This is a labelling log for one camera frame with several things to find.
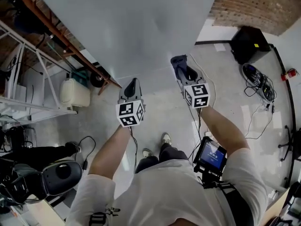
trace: brick wall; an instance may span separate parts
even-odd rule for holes
[[[301,0],[215,0],[214,25],[260,28],[281,35],[301,16]]]
[[[37,7],[49,18],[49,8],[44,3],[44,1],[43,0],[32,0],[32,1],[35,1]],[[11,7],[12,7],[12,5],[7,0],[0,0],[0,11],[6,11],[8,8],[11,8]],[[9,27],[11,27],[15,32],[17,32],[22,37],[27,39],[30,43],[32,43],[33,45],[38,45],[38,43],[43,38],[43,35],[39,35],[39,34],[35,34],[35,33],[26,34],[20,30],[17,30],[14,26],[14,14],[15,14],[15,11],[10,11],[4,17],[1,17],[1,20],[3,22],[5,22]],[[52,23],[56,24],[57,21],[58,21],[58,18],[55,16],[55,14],[52,14]],[[64,26],[63,23],[59,23],[57,25],[57,28],[78,50],[84,49],[84,47],[81,45],[81,43],[73,36],[73,34]],[[42,50],[43,52],[45,52],[46,54],[50,55],[52,58],[54,58],[56,60],[60,60],[60,57],[57,56],[46,44],[46,42],[49,42],[49,41],[50,41],[50,38],[49,38],[49,36],[46,35],[46,38],[45,38],[44,42],[39,46],[39,49]],[[4,62],[6,57],[14,50],[16,45],[17,45],[17,42],[8,36],[1,40],[0,64]],[[63,54],[63,49],[60,46],[54,44],[54,47],[60,54]],[[33,66],[38,61],[39,60],[34,53],[32,53],[28,49],[24,50],[22,63],[24,63],[28,66]]]

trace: small monitor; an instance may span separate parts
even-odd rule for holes
[[[219,175],[226,164],[226,154],[227,151],[223,147],[209,137],[203,137],[193,163]]]

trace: white container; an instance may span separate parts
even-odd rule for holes
[[[68,79],[62,83],[60,99],[65,107],[87,107],[90,105],[90,90],[75,79]]]

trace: strap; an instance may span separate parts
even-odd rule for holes
[[[207,188],[219,188],[225,195],[230,206],[236,226],[254,226],[254,218],[247,202],[239,191],[231,183],[212,182],[204,186]]]
[[[106,221],[104,213],[98,212],[90,216],[89,226],[103,226]]]

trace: white t-shirt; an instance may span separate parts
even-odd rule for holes
[[[268,197],[249,149],[239,149],[228,158],[222,179],[240,192],[258,225]],[[178,218],[200,226],[235,225],[222,191],[204,189],[187,160],[165,161],[135,174],[117,199],[114,190],[112,180],[88,175],[79,185],[66,225],[88,226],[96,212],[106,213],[109,226],[167,226]]]

